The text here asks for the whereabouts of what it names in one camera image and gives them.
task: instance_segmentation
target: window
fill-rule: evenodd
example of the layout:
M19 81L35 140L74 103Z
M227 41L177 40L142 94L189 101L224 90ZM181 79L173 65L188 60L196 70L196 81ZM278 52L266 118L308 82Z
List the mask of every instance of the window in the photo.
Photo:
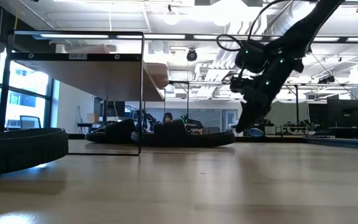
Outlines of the window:
M6 52L1 53L0 83L2 83ZM11 62L11 76L9 86L22 90L32 91L41 95L47 94L48 75L42 72L35 72L16 62Z
M166 113L171 113L173 119L180 119L181 116L186 114L187 109L171 109L166 108ZM163 120L164 109L162 108L147 108L146 112L151 114L158 121ZM221 129L221 110L214 109L189 109L190 119L195 119L201 121L204 127L206 128L219 128Z
M36 97L23 93L11 92L9 103L13 105L29 106L35 108Z
M237 110L222 110L222 130L230 130L233 124L237 124Z
M41 126L44 126L45 99L29 96L23 93L9 91L6 108L6 124L8 128L20 127L20 115L35 116L40 118Z

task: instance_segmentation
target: metal pole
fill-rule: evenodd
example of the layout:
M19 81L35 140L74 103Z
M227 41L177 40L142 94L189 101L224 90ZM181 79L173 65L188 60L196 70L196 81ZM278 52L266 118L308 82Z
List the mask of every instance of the metal pole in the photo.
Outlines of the metal pole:
M4 76L2 78L1 88L1 101L0 101L0 128L4 131L5 119L6 119L6 108L7 108L7 97L9 93L9 79L11 77L11 54L14 45L14 34L9 34L7 37L6 44L6 59L4 67Z
M187 118L189 118L189 96L190 96L190 83L187 83Z
M299 125L299 97L298 97L298 85L295 85L295 97L296 97L296 125Z
M166 89L164 89L164 115L165 115L165 95L166 95Z
M143 101L143 125L147 129L147 116L146 116L146 101Z
M107 108L108 108L109 101L103 100L103 125L107 123Z
M144 54L144 34L142 34L142 46L140 51L140 84L139 84L139 115L137 117L137 128L139 132L139 142L137 148L137 155L142 153L142 143L143 143L143 135L142 135L142 102L143 102L143 54Z

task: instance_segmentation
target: desk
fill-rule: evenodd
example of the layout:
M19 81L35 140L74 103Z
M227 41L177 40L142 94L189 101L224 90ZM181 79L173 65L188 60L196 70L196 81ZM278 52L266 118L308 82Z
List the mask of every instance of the desk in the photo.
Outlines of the desk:
M90 131L90 128L92 128L93 127L93 125L94 125L95 123L77 123L77 127L79 127L80 128L80 130L78 131L78 133L79 134L84 134L83 132L82 132L82 129L84 128L88 128L88 131L86 132L86 133L88 133L89 131Z
M335 138L358 139L358 127L331 127L328 129L333 132Z
M307 128L304 126L289 126L289 125L282 125L275 128L276 134L279 135L286 135L286 134L299 134L301 131L301 134L306 134Z

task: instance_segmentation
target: black robotic arm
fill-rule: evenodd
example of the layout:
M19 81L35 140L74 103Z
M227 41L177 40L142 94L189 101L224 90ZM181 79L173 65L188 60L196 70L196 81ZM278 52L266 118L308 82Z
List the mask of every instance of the black robotic arm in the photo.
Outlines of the black robotic arm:
M291 72L303 71L302 58L311 52L313 39L344 1L318 1L311 13L290 27L283 36L267 45L252 39L241 42L236 65L242 68L242 71L246 69L262 74L248 79L242 78L241 71L238 77L231 78L231 91L241 93L247 101L241 103L242 113L236 132L243 132L244 128L252 126L257 119L265 116Z

